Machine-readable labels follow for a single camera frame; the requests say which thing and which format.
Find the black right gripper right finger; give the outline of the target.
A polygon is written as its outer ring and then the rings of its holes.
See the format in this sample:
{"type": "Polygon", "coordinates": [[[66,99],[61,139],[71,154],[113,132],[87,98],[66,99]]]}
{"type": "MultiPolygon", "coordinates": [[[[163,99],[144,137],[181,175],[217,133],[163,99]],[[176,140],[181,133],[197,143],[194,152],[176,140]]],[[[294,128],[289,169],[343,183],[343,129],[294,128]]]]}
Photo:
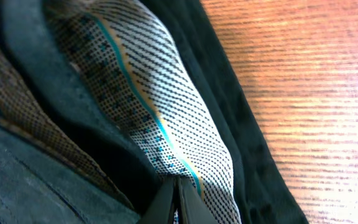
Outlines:
{"type": "Polygon", "coordinates": [[[188,179],[177,179],[180,224],[218,224],[188,179]]]}

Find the black shorts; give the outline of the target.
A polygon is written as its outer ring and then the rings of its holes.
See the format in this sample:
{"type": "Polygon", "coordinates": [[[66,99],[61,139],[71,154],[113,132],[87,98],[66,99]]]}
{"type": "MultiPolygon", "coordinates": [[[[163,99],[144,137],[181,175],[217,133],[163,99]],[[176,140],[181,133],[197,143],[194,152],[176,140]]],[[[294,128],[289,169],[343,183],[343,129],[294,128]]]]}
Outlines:
{"type": "Polygon", "coordinates": [[[0,1],[0,223],[306,223],[199,1],[0,1]]]}

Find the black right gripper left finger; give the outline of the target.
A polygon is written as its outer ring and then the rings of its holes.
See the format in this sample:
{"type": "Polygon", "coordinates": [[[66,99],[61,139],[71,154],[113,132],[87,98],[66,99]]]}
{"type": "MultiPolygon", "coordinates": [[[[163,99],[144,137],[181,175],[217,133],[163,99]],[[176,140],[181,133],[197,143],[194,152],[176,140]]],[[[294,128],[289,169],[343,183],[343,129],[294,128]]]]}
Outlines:
{"type": "Polygon", "coordinates": [[[173,224],[175,213],[175,179],[167,179],[137,224],[173,224]]]}

